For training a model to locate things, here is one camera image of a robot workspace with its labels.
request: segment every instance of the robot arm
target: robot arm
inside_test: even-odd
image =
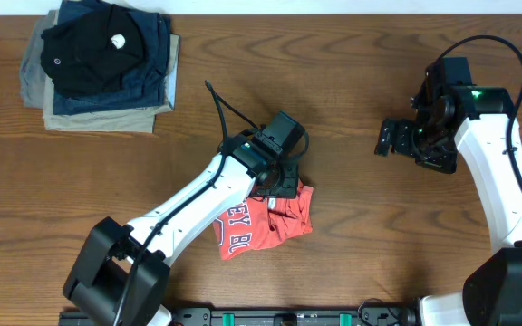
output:
[[[491,294],[495,294],[493,297],[500,299],[501,303],[507,306],[512,303],[509,299],[515,299],[517,303],[510,310],[514,312],[514,321],[522,324],[522,271],[507,273],[507,271],[498,272],[488,268],[492,264],[511,265],[512,263],[502,253],[522,251],[522,248],[514,248],[515,243],[522,242],[522,193],[513,176],[509,160],[505,157],[507,155],[505,142],[507,125],[508,116],[506,114],[485,114],[481,115],[478,120],[465,119],[454,138],[457,150],[467,162],[477,185],[478,195],[487,216],[491,250],[495,256],[490,263],[485,264],[486,268],[482,268],[485,272],[480,273],[479,270],[469,277],[465,284],[466,305],[469,309],[465,310],[463,291],[427,296],[420,300],[422,326],[469,326],[471,325],[469,320],[473,319],[472,315],[480,315],[480,312],[475,313],[474,308],[477,306],[481,306],[482,315],[487,318],[496,309],[495,307],[486,308],[488,306],[487,298]],[[512,139],[517,148],[515,155],[522,175],[522,145],[518,131],[518,124],[515,123]],[[513,249],[498,254],[502,248]],[[506,275],[506,280],[493,283],[492,280],[496,280],[498,274],[501,273]],[[512,285],[514,285],[513,292],[503,293],[501,291],[506,288],[510,289]]]
[[[164,204],[156,207],[142,217],[132,219],[127,225],[132,232],[130,236],[143,244],[150,231],[164,216],[167,216],[179,203],[204,187],[217,172],[221,155],[217,154],[208,167],[195,180],[180,190]],[[247,174],[247,167],[235,158],[228,157],[221,177],[214,187],[195,199],[176,214],[162,231],[152,240],[148,250],[156,253],[160,250],[166,257],[164,263],[172,266],[179,254],[194,240],[215,218],[230,207],[245,200],[251,191],[255,179]]]
[[[458,44],[477,38],[509,45],[494,36]],[[454,173],[460,153],[477,185],[495,254],[462,291],[422,298],[419,320],[422,326],[522,325],[522,146],[518,125],[508,129],[517,111],[507,90],[473,84],[466,58],[443,56],[427,68],[411,99],[416,120],[385,120],[375,154],[386,156],[391,146],[422,167]],[[511,140],[520,177],[509,157]]]
[[[508,116],[483,114],[465,119],[454,140],[467,162],[487,216],[492,253],[522,241],[522,193],[507,157]],[[519,127],[513,124],[513,145],[522,176]]]
[[[292,158],[289,153],[302,136],[307,150],[305,129],[279,112],[262,130],[245,130],[224,141],[221,154],[200,176],[145,216],[124,226],[106,217],[88,235],[63,295],[95,324],[108,326],[113,324],[125,284],[130,282],[120,325],[168,325],[171,315],[160,301],[174,261],[216,217],[248,196],[295,197],[299,156]],[[211,184],[223,158],[223,169]],[[167,216],[172,217],[149,241],[149,235],[158,231],[155,225]],[[139,256],[144,244],[148,244],[147,251]],[[137,272],[128,275],[112,258],[138,261]]]

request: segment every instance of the wooden table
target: wooden table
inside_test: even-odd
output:
[[[71,307],[61,289],[90,229],[144,214],[208,164],[221,136],[205,79],[258,123],[284,110],[307,128],[300,171],[315,187],[314,232],[221,261],[207,229],[174,264],[169,306],[407,300],[460,289],[490,257],[463,159],[447,176],[372,153],[384,118],[413,117],[409,98],[439,53],[473,34],[522,50],[522,15],[175,16],[177,109],[158,116],[154,135],[45,131],[42,112],[19,97],[36,19],[0,17],[0,325],[55,324]],[[457,54],[475,82],[517,94],[511,51],[475,42]],[[247,126],[226,116],[233,132]]]

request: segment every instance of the clothing pile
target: clothing pile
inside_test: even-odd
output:
[[[24,106],[43,109],[47,130],[151,133],[174,110],[179,42],[158,13],[63,0],[25,50]]]

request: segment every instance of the black cable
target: black cable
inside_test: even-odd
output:
[[[366,326],[372,326],[369,322],[365,321],[362,317],[362,307],[364,306],[364,304],[366,304],[367,302],[370,302],[370,301],[377,301],[377,302],[381,302],[381,303],[385,303],[384,300],[382,299],[378,299],[378,298],[370,298],[370,299],[366,299],[362,302],[362,304],[360,304],[360,307],[358,307],[358,319],[360,319],[360,321],[362,321],[364,324],[366,324]],[[386,307],[386,309],[388,310],[388,312],[390,313],[390,315],[392,317],[394,317],[394,319],[396,319],[396,322],[390,326],[395,326],[395,325],[400,325],[400,318],[398,318],[398,316],[392,311],[392,309],[390,309],[390,307]]]
[[[282,159],[281,162],[296,161],[296,160],[300,159],[303,155],[305,155],[305,153],[307,153],[307,150],[309,149],[309,134],[307,133],[307,131],[304,132],[304,138],[305,138],[305,148],[304,148],[304,150],[299,152],[299,154],[295,154],[293,156],[290,156],[289,158]]]
[[[493,36],[493,35],[476,35],[476,36],[471,36],[469,38],[466,38],[460,42],[457,42],[454,45],[452,45],[450,48],[448,48],[444,53],[442,53],[438,57],[437,61],[439,59],[443,58],[448,53],[450,53],[452,50],[459,47],[460,45],[470,42],[470,41],[474,41],[474,40],[492,40],[492,41],[497,41],[499,43],[503,43],[504,45],[506,45],[509,49],[511,49],[515,53],[515,55],[517,56],[518,60],[521,63],[521,67],[522,67],[522,53],[518,50],[518,48],[513,43],[505,40],[504,38],[498,37],[498,36]],[[519,91],[519,94],[517,96],[517,100],[515,101],[514,110],[511,112],[509,119],[508,119],[507,135],[505,137],[505,140],[507,141],[508,159],[511,162],[511,167],[513,168],[515,178],[517,179],[518,187],[521,189],[521,192],[522,192],[521,171],[518,168],[517,159],[515,158],[515,150],[513,149],[513,141],[511,139],[511,136],[513,134],[513,124],[515,123],[515,119],[517,118],[517,113],[518,113],[519,107],[521,106],[521,102],[522,102],[522,84],[521,84],[521,89]]]
[[[227,124],[225,123],[225,116],[223,115],[223,110],[221,109],[221,106],[218,102],[218,96],[215,93],[215,90],[213,89],[213,85],[210,84],[209,81],[205,81],[205,85],[207,86],[207,89],[210,91],[210,93],[213,95],[213,100],[215,101],[215,105],[217,106],[218,111],[218,117],[221,120],[221,129],[223,130],[223,142],[227,140]],[[204,194],[205,191],[207,191],[209,188],[213,187],[215,185],[215,182],[221,175],[221,172],[223,171],[223,167],[225,166],[225,161],[227,159],[227,155],[225,153],[221,153],[221,162],[218,166],[217,173],[207,182],[203,188],[199,189],[196,193],[194,193],[191,197],[189,197],[187,200],[182,202],[180,205],[175,207],[167,216],[162,218],[152,229],[149,236],[144,241],[144,244],[140,247],[140,250],[138,252],[138,255],[136,256],[136,259],[134,260],[134,263],[132,264],[132,267],[130,268],[130,273],[128,275],[128,278],[126,279],[126,283],[124,284],[124,289],[122,290],[121,295],[121,301],[118,306],[118,310],[116,311],[116,316],[114,317],[114,321],[112,326],[119,326],[121,323],[121,316],[122,312],[124,311],[124,306],[126,305],[126,301],[128,300],[128,297],[130,296],[131,291],[131,284],[132,280],[136,276],[136,272],[138,271],[138,267],[140,262],[142,261],[144,253],[146,253],[150,242],[154,237],[160,233],[162,230],[162,227],[168,223],[168,221],[174,217],[178,212],[180,212],[182,209],[184,209],[186,206],[188,206],[190,203],[192,203],[195,199],[197,199],[200,195]]]
[[[223,103],[223,105],[225,105],[227,107],[227,109],[229,110],[232,110],[233,113],[235,113],[237,116],[239,116],[241,119],[247,121],[251,126],[253,126],[253,128],[255,129],[259,129],[259,127],[250,119],[248,118],[245,114],[239,112],[239,110],[233,108],[229,103],[227,103],[225,100],[223,100],[222,97],[220,97],[220,95],[216,94],[215,93],[215,96],[218,97],[218,100],[221,101],[221,103]]]

